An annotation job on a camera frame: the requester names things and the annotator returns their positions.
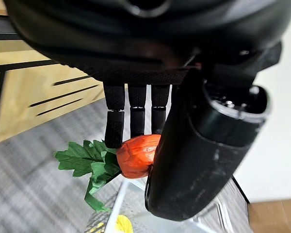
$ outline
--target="orange carrot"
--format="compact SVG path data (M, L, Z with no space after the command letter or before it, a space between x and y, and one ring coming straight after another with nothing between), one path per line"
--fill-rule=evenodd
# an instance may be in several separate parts
M160 138L158 134L141 135L127 140L117 149L117 162L123 176L130 179L147 176Z

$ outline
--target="green leaf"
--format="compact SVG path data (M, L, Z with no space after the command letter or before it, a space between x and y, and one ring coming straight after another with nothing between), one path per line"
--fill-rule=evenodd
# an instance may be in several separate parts
M91 158L90 154L78 143L69 142L67 154L77 158Z
M92 142L84 140L83 147L92 158L102 160L100 152L98 152L98 150L95 148Z
M104 142L94 140L92 143L84 140L83 147L75 142L69 142L67 150L54 154L60 162L58 166L60 170L74 170L73 176L92 172L85 201L98 212L109 209L94 198L93 194L121 172L115 153L116 150L107 148Z
M105 153L105 163L91 163L93 175L90 178L92 183L92 189L89 191L90 194L98 191L102 186L115 178L121 171L117 165L116 155L107 152Z
M116 154L116 149L107 148L104 141L99 142L97 140L94 140L94 146L98 150L99 153L101 153L103 151L107 151L107 152L110 152L112 154Z
M86 191L86 194L85 194L85 198L84 198L84 200L87 202L87 204L89 204L90 207L92 207L97 212L110 211L110 209L106 208L102 202L100 202L99 200L94 198L92 194L90 194L89 191L92 188L93 188L92 187L92 183L89 182L88 187L87 187L87 191Z
M73 176L83 176L87 173L92 172L91 163L92 160L87 159L87 157L73 157L71 153L66 151L59 151L55 153L55 158L60 162L59 170L74 170Z

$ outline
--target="white wall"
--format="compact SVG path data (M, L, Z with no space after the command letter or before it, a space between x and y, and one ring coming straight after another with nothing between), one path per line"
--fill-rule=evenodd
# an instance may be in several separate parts
M281 62L259 74L273 112L235 178L250 201L291 198L291 25L284 36Z

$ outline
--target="toy carrot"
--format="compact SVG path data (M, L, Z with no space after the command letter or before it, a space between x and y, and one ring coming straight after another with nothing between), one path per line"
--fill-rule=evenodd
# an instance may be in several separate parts
M74 170L74 177L92 173L85 201L98 212L108 211L93 194L120 173L130 179L147 176L160 138L157 134L141 135L127 140L117 150L107 148L103 141L84 140L83 146L69 142L67 150L54 156L60 162L58 169Z

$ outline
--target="wooden drawer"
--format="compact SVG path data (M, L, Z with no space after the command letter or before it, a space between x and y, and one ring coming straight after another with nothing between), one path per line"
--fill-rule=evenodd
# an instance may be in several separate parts
M102 82L33 50L0 52L0 86L0 141L104 97Z

